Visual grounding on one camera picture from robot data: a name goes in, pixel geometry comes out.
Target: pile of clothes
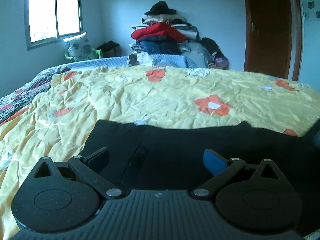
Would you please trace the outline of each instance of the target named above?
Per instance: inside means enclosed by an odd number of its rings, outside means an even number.
[[[131,37],[136,40],[130,47],[135,53],[149,55],[183,55],[203,68],[228,68],[228,59],[215,41],[200,39],[198,29],[187,22],[176,10],[159,1],[146,12],[141,24],[133,25]]]

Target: white wall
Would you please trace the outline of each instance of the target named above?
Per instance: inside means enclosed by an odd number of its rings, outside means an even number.
[[[160,0],[102,0],[105,39],[121,45],[130,54],[133,43],[131,25],[139,24],[143,14]],[[230,68],[244,69],[246,16],[244,0],[164,0],[170,8],[195,25],[200,37],[217,42],[230,61]]]
[[[83,30],[90,44],[104,42],[100,0],[82,0]],[[27,51],[24,0],[0,0],[0,98],[31,81],[41,70],[67,63],[63,42]]]
[[[309,1],[315,2],[313,9],[308,9]],[[309,19],[304,19],[299,81],[308,83],[320,92],[320,19],[316,18],[316,11],[320,11],[320,0],[302,0],[302,10],[303,14],[309,14]]]

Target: round pad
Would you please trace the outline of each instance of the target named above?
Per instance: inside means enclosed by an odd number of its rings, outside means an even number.
[[[64,178],[32,179],[27,187],[22,184],[12,201],[17,223],[37,232],[68,230],[87,221],[98,208],[92,188]]]
[[[276,233],[299,220],[301,201],[285,184],[243,181],[223,188],[216,197],[221,214],[233,224],[249,231]]]

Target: blue gripper pad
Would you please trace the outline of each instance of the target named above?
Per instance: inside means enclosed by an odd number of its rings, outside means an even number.
[[[217,176],[228,167],[228,160],[224,157],[217,157],[217,153],[212,150],[205,150],[203,153],[204,166],[212,173],[213,176]]]

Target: orange flower pattern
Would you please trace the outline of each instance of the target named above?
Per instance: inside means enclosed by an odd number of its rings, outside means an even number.
[[[66,115],[67,113],[69,113],[74,107],[68,107],[65,109],[60,109],[60,110],[53,110],[52,113],[49,115],[49,118],[52,117],[57,117],[57,116],[63,116]]]
[[[62,90],[62,91],[60,91],[60,92],[58,93],[58,96],[63,95],[65,92],[67,92],[67,90]]]
[[[75,76],[75,75],[76,75],[76,72],[74,72],[74,71],[69,72],[69,73],[67,73],[67,74],[64,75],[63,81],[66,81],[66,80],[68,80],[69,78],[71,78],[71,77],[73,77],[73,76]]]
[[[300,92],[300,90],[296,90],[296,89],[294,89],[293,87],[291,87],[291,86],[289,86],[289,83],[288,82],[285,82],[285,81],[283,81],[283,80],[273,80],[275,83],[276,83],[276,85],[277,86],[279,86],[279,87],[283,87],[283,88],[285,88],[285,89],[287,89],[287,90],[289,90],[289,91],[297,91],[297,92]]]
[[[195,101],[199,106],[199,111],[211,114],[215,113],[220,116],[229,114],[231,106],[228,103],[223,103],[217,95],[210,95],[207,98],[199,98]]]
[[[28,111],[28,109],[29,109],[29,107],[26,107],[26,108],[23,108],[20,111],[16,112],[14,115],[10,116],[7,120],[5,120],[4,122],[0,123],[0,126],[4,125],[6,122],[9,122],[9,121],[15,119],[19,115],[22,115],[24,112]]]
[[[160,82],[165,75],[165,70],[148,70],[147,77],[150,82]]]
[[[291,136],[298,136],[298,134],[292,129],[286,129],[283,133]]]

